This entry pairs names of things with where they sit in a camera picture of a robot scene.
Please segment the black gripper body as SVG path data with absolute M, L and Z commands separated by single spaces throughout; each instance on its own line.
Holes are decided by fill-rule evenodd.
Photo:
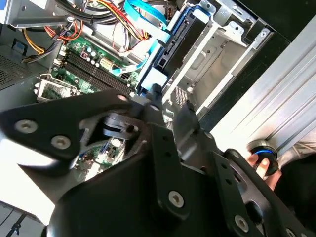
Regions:
M 228 161 L 206 156 L 205 172 L 177 152 L 137 155 L 69 190 L 57 203 L 49 237 L 217 237 L 226 230 L 216 193 Z

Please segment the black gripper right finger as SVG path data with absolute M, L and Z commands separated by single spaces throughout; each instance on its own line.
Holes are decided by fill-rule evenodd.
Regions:
M 219 196 L 224 226 L 236 237 L 313 237 L 234 149 L 221 151 L 204 132 L 192 103 L 183 104 L 173 122 L 183 163 L 205 172 Z

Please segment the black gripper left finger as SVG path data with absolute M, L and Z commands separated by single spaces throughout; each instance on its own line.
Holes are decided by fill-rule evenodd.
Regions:
M 79 154 L 109 137 L 127 141 L 125 158 L 148 157 L 153 172 L 154 214 L 185 220 L 181 164 L 162 118 L 162 88 L 140 101 L 116 89 L 30 104 L 0 114 L 0 151 L 21 166 L 47 175 L 68 173 Z

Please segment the bare person hand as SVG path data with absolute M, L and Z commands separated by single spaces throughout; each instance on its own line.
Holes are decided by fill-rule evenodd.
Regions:
M 246 160 L 248 164 L 253 167 L 257 160 L 259 159 L 257 154 L 252 154 L 249 156 Z M 270 189 L 273 191 L 277 185 L 277 182 L 279 181 L 280 177 L 282 176 L 282 172 L 280 169 L 278 169 L 273 175 L 266 176 L 266 172 L 269 168 L 270 162 L 267 158 L 264 158 L 257 168 L 255 169 L 256 173 L 265 181 L 265 183 L 270 187 Z

